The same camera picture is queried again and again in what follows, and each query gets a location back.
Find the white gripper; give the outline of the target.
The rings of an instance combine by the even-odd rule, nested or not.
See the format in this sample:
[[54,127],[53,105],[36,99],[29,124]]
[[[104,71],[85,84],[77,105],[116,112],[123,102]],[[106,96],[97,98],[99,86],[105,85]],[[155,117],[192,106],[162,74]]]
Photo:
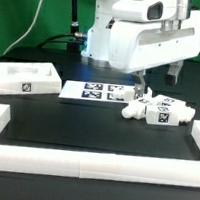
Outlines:
[[134,73],[134,92],[143,97],[144,71],[170,64],[167,85],[176,85],[184,62],[200,52],[200,11],[191,0],[120,0],[112,8],[109,63]]

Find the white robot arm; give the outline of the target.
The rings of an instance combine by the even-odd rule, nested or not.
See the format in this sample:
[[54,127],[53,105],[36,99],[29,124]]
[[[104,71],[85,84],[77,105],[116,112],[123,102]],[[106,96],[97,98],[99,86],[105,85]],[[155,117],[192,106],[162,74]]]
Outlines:
[[96,0],[83,61],[132,74],[137,95],[145,92],[149,68],[167,64],[167,74],[176,80],[184,60],[200,53],[200,11],[191,4],[191,0]]

